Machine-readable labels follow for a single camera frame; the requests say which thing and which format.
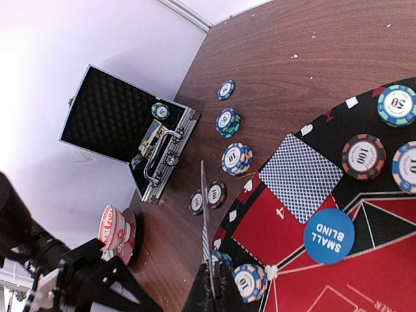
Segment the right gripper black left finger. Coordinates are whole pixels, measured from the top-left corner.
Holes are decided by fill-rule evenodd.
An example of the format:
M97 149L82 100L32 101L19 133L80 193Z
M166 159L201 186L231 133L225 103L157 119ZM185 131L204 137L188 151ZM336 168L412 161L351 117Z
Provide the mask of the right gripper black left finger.
M184 312L213 312L215 310L207 263L202 263L188 294Z

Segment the blue small blind button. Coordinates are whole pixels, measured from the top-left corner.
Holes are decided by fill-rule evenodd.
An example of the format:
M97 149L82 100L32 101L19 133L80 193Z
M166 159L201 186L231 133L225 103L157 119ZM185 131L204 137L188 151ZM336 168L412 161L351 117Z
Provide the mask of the blue small blind button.
M352 250L356 238L353 221L339 209L319 211L307 223L304 246L316 263L333 265L341 262Z

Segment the green chips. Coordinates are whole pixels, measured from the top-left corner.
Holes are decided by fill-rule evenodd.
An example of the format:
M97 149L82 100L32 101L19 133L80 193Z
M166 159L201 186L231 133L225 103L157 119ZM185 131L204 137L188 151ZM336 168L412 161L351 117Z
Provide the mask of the green chips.
M403 84L387 87L378 98L378 115L391 127L407 127L415 120L415 91Z
M230 269L230 271L233 272L233 261L227 253L219 252L218 250L213 250L211 258L213 263L219 262L225 264Z

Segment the red black chips seat five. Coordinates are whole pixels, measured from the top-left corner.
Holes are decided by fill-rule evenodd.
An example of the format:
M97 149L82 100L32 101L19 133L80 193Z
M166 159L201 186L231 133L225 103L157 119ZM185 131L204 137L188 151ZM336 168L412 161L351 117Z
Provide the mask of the red black chips seat five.
M357 180L370 180L378 177L386 159L386 150L381 140L365 133L353 136L344 145L341 154L344 171Z

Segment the card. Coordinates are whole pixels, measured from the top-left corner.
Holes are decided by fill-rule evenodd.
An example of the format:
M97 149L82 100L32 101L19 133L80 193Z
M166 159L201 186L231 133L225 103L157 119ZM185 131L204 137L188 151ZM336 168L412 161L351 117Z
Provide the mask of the card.
M306 224L343 177L343 171L307 145L288 134L259 173L300 224Z
M202 250L203 250L203 260L207 265L209 271L209 280L211 286L211 294L213 298L216 297L215 294L215 284L214 284L214 273L213 273L213 262L211 255L211 246L208 239L208 224L209 224L209 212L208 212L208 188L205 178L205 168L204 161L201 160L200 163L200 181L201 181L201 196L202 196L202 208L203 208L203 228L202 228Z

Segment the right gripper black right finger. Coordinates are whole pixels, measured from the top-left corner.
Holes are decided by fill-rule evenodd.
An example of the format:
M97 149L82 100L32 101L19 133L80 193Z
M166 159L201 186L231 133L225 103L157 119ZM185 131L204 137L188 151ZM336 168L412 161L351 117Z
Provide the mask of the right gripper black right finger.
M213 265L213 306L217 312L247 311L229 267L221 262Z

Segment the green white chip stack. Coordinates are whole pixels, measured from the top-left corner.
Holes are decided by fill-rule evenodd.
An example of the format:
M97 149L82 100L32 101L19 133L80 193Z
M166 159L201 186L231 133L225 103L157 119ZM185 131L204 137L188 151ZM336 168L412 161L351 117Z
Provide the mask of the green white chip stack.
M224 109L217 117L215 127L222 138L231 138L241 126L241 117L232 108Z

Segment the white chips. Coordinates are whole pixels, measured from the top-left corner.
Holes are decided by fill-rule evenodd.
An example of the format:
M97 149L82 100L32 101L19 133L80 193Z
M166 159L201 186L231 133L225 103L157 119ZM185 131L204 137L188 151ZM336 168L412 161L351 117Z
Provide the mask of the white chips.
M232 275L244 303L256 302L265 294L268 280L261 266L243 264L238 266Z
M397 149L392 161L392 175L400 190L415 194L416 141L407 142Z

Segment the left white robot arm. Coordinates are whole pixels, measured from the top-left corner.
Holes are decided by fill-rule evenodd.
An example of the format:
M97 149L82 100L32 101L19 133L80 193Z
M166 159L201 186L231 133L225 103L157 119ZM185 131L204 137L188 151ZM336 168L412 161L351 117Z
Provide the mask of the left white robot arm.
M24 265L33 285L25 311L149 311L145 292L118 257L102 258L92 239L74 250L33 220L5 174L1 175L1 260Z

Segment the single red black chip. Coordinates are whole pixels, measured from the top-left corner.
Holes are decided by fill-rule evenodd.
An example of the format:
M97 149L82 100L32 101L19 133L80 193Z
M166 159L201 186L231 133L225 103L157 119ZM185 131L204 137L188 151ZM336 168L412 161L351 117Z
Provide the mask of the single red black chip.
M217 209L222 206L227 196L227 188L221 180L214 180L211 183L208 191L209 205L212 209Z

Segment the red black chip stack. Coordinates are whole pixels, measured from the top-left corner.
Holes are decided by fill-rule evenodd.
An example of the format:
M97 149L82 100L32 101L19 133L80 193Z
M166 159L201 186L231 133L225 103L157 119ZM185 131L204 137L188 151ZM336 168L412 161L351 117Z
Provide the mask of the red black chip stack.
M200 215L203 212L203 198L200 189L192 193L188 208L193 215Z

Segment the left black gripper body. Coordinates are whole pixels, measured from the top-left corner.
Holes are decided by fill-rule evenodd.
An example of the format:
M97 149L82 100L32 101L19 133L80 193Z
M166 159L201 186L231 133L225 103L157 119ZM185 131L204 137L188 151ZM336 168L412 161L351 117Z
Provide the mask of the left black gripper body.
M35 268L31 311L90 311L93 303L118 311L143 310L142 302L111 289L117 281L136 299L142 295L122 260L101 258L102 246L97 239L74 250L57 239L41 243L31 258Z

